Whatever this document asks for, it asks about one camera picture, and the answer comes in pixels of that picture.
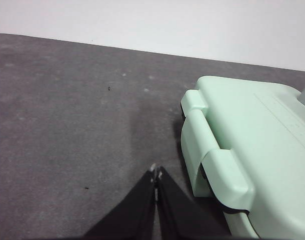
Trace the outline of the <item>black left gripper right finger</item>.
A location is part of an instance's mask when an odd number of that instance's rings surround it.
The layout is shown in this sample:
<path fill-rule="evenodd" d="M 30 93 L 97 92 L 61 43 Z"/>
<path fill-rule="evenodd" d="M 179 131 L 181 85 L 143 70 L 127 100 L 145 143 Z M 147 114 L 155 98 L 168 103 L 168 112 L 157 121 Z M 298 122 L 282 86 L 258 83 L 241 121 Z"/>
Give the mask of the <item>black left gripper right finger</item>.
<path fill-rule="evenodd" d="M 157 209 L 164 240 L 223 240 L 231 237 L 214 200 L 189 198 L 164 167 L 156 175 Z"/>

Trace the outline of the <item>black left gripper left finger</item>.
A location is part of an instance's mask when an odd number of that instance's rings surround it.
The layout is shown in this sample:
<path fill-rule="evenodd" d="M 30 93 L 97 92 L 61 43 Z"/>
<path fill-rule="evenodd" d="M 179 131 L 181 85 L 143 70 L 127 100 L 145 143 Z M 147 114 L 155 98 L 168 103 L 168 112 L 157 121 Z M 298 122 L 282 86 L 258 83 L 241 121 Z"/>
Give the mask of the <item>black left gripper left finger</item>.
<path fill-rule="evenodd" d="M 150 240 L 155 216 L 156 164 L 126 197 L 83 236 L 84 240 Z"/>

